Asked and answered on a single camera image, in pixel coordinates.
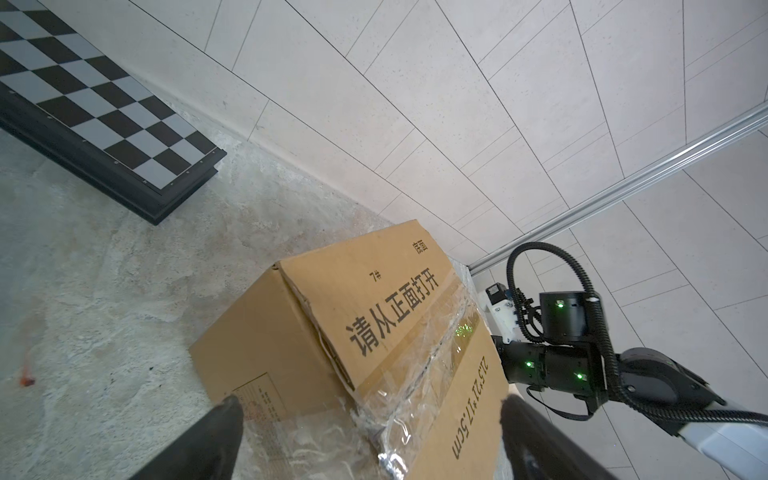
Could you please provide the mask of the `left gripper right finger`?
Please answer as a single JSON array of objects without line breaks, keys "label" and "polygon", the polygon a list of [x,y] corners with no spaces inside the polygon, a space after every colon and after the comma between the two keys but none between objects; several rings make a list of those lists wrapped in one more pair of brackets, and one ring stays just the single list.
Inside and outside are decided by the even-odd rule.
[{"label": "left gripper right finger", "polygon": [[502,402],[500,425],[515,479],[615,479],[519,395]]}]

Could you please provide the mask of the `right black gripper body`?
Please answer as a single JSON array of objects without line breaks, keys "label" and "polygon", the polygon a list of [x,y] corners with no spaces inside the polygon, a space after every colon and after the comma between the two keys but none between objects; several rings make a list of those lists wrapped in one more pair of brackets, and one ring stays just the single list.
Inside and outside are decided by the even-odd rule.
[{"label": "right black gripper body", "polygon": [[509,384],[543,384],[546,347],[540,344],[510,341],[492,335],[502,370]]}]

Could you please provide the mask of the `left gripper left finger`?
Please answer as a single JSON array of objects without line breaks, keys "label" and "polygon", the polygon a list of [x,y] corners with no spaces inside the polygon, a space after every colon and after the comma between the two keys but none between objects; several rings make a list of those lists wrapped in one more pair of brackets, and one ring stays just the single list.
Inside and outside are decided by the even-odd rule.
[{"label": "left gripper left finger", "polygon": [[243,431],[243,407],[230,395],[131,479],[231,479]]}]

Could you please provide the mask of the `brown cardboard express box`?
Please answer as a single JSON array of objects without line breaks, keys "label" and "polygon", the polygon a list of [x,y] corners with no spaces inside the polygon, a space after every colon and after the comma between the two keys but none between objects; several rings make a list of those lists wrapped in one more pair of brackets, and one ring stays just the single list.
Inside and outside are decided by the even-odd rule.
[{"label": "brown cardboard express box", "polygon": [[268,268],[190,347],[244,410],[248,479],[490,479],[508,385],[489,329],[411,220]]}]

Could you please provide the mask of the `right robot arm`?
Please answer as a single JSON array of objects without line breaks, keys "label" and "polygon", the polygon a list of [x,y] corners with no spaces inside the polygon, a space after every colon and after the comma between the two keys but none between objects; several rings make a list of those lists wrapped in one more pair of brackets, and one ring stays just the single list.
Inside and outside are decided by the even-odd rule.
[{"label": "right robot arm", "polygon": [[488,287],[486,295],[501,329],[493,342],[508,382],[584,402],[585,413],[562,412],[561,417],[587,421],[609,401],[637,405],[645,418],[738,478],[766,478],[764,415],[718,395],[702,377],[650,348],[617,355],[617,372],[609,372],[593,327],[599,296],[543,292],[533,300],[500,283]]}]

